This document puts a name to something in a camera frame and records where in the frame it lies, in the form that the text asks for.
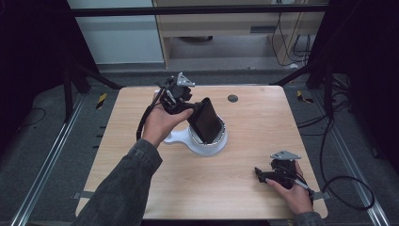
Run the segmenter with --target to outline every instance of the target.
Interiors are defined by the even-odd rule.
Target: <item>smartphone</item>
[[[208,97],[201,101],[199,109],[188,118],[188,123],[201,141],[206,144],[213,143],[222,130],[222,122]]]

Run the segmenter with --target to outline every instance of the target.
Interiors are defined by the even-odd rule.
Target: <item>wooden tabletop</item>
[[[158,87],[124,88],[120,91],[103,140],[94,160],[85,191],[100,182],[136,142],[136,129]],[[271,187],[259,183],[254,167],[270,171],[270,155],[289,151],[298,160],[310,188],[319,191],[295,120],[281,87],[196,86],[190,103],[209,97],[229,135],[224,149],[209,157],[191,152],[180,143],[162,143],[164,162],[152,177],[144,218],[154,219],[260,219],[291,218],[285,201]],[[229,95],[236,95],[232,103]],[[182,122],[175,129],[183,130]],[[88,199],[81,198],[76,215]],[[323,200],[314,202],[322,218]]]

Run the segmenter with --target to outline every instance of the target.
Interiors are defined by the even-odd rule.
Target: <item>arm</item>
[[[162,162],[156,148],[192,112],[169,115],[157,105],[146,119],[142,139],[100,183],[72,225],[140,225],[151,178]]]
[[[295,161],[296,171],[303,175],[297,161]],[[288,207],[294,213],[295,226],[318,226],[325,225],[320,215],[313,210],[308,191],[302,186],[294,184],[291,189],[286,189],[273,180],[266,179],[268,185],[272,186],[281,197],[287,202]]]

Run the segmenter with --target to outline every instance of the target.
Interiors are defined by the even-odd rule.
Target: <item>forearm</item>
[[[73,225],[140,225],[151,178],[161,162],[157,150],[139,140],[100,183]]]
[[[325,225],[320,215],[316,212],[309,212],[294,217],[294,226],[322,226]]]

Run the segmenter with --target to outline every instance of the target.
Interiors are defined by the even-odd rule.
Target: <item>person's left hand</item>
[[[180,122],[187,120],[193,109],[186,109],[176,115],[169,115],[162,105],[156,105],[144,124],[142,138],[149,141],[155,148],[170,134]]]

